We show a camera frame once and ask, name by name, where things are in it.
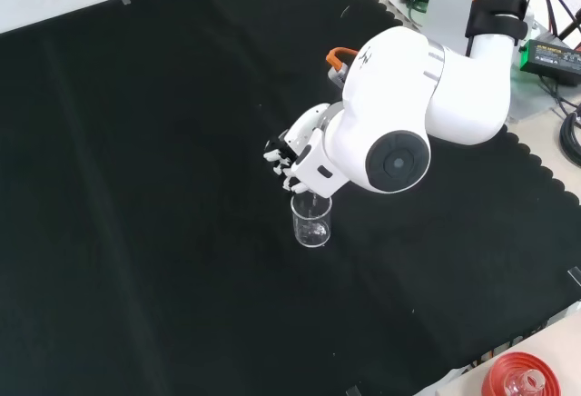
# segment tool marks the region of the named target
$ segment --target glass beaker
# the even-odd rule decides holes
[[[312,192],[292,196],[292,225],[297,241],[308,248],[318,248],[330,238],[332,200]]]

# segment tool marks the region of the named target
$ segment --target red container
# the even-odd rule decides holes
[[[547,382],[542,396],[560,396],[561,388],[553,371],[536,356],[523,352],[507,353],[496,360],[482,383],[482,396],[506,396],[505,378],[514,371],[531,369],[545,375]]]

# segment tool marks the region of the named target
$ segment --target robotic arm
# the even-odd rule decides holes
[[[342,102],[311,108],[264,156],[296,193],[330,197],[348,181],[376,193],[408,190],[428,171],[428,134],[472,145],[502,127],[514,46],[508,35],[477,35],[468,58],[391,28],[356,55]]]

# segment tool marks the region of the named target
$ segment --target green power supply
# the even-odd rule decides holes
[[[578,51],[529,40],[521,53],[521,71],[553,78],[564,85],[581,83],[581,53]]]

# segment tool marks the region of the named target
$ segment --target black cloth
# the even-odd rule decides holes
[[[262,148],[378,0],[131,1],[0,38],[3,393],[410,395],[578,296],[578,200],[506,130],[295,243]]]

